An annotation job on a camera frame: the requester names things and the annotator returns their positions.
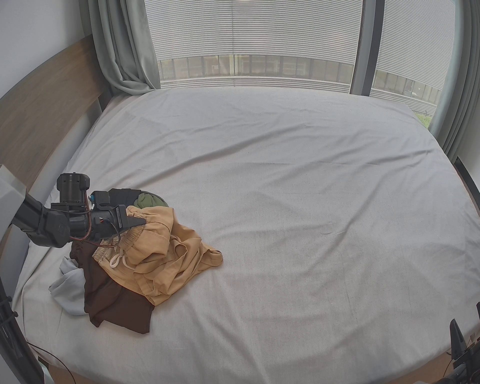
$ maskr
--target grass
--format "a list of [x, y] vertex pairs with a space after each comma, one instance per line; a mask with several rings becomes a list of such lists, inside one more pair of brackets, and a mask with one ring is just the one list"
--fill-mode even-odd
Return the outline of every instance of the grass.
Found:
[[417, 117], [419, 118], [419, 120], [423, 124], [423, 126], [425, 128], [428, 128], [428, 126], [430, 125], [430, 122], [432, 121], [432, 117], [422, 115], [421, 113], [415, 113], [415, 114], [417, 115]]

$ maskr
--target drawstring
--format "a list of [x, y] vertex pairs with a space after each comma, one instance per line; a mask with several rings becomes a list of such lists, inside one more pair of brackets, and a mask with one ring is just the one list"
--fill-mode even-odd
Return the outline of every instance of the drawstring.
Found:
[[116, 253], [113, 255], [113, 257], [110, 259], [110, 267], [116, 268], [120, 262], [120, 259], [123, 262], [123, 265], [126, 266], [128, 269], [131, 269], [132, 271], [135, 270], [135, 268], [130, 267], [127, 264], [127, 261], [125, 260], [125, 255], [123, 254], [123, 249], [120, 248], [120, 253]]

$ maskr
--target white bed sheet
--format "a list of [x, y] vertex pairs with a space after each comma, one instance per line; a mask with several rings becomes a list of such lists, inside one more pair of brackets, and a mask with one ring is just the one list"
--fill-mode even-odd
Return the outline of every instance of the white bed sheet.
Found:
[[14, 299], [27, 340], [99, 383], [381, 382], [444, 352], [452, 318], [479, 322], [479, 217], [405, 105], [159, 90], [112, 106], [66, 171], [161, 195], [224, 255], [139, 335], [62, 311], [48, 286], [70, 245], [30, 246]]

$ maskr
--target wooden headboard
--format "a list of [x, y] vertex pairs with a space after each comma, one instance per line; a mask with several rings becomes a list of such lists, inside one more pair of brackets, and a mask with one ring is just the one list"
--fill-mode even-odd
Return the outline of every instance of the wooden headboard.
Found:
[[0, 99], [0, 164], [30, 190], [58, 144], [107, 90], [92, 35], [44, 62]]

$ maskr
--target curtain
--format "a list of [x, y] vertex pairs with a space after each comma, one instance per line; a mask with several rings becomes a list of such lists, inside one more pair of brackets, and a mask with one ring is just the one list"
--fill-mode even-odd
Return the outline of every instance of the curtain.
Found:
[[95, 50], [115, 93], [140, 95], [160, 88], [144, 1], [88, 0]]
[[477, 0], [456, 0], [454, 50], [437, 113], [429, 127], [452, 162], [477, 105], [479, 33], [480, 6]]

